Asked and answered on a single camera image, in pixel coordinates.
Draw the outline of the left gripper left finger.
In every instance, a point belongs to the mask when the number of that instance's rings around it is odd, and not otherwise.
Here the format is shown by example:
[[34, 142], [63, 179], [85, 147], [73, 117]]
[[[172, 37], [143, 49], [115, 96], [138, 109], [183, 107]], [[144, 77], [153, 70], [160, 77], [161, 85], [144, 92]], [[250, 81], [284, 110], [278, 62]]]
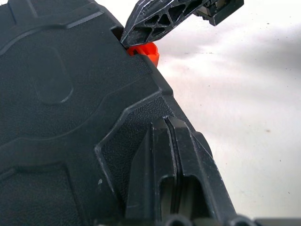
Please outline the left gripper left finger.
[[174, 119], [153, 121], [136, 151], [130, 170], [127, 217], [165, 217], [179, 210]]

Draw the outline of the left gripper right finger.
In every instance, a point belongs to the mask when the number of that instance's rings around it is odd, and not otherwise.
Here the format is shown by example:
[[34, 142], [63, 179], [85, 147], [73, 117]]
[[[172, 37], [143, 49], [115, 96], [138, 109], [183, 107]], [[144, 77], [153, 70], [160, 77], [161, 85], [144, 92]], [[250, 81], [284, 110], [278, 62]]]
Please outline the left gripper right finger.
[[191, 206], [191, 217], [234, 217], [235, 208], [202, 133], [175, 117], [166, 118], [171, 133], [181, 196]]

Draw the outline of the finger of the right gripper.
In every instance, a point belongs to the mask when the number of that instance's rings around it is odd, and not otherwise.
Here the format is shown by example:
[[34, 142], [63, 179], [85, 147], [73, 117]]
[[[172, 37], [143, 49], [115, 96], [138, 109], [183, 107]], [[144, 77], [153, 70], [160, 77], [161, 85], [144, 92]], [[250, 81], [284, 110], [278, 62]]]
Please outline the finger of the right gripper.
[[208, 0], [140, 0], [125, 25], [120, 42], [125, 47], [162, 39]]

